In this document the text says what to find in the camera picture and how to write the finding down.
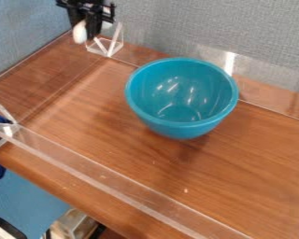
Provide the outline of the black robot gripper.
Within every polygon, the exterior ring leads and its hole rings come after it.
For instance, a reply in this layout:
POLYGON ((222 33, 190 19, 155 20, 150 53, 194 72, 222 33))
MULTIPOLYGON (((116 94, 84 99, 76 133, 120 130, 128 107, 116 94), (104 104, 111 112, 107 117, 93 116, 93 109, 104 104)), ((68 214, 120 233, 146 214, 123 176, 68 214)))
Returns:
MULTIPOLYGON (((115 4, 111 0, 56 0, 56 5, 67 9, 71 26, 83 19, 85 12, 115 15, 115 4)), ((88 13, 85 16, 87 39, 92 40, 103 28, 103 15, 88 13)))

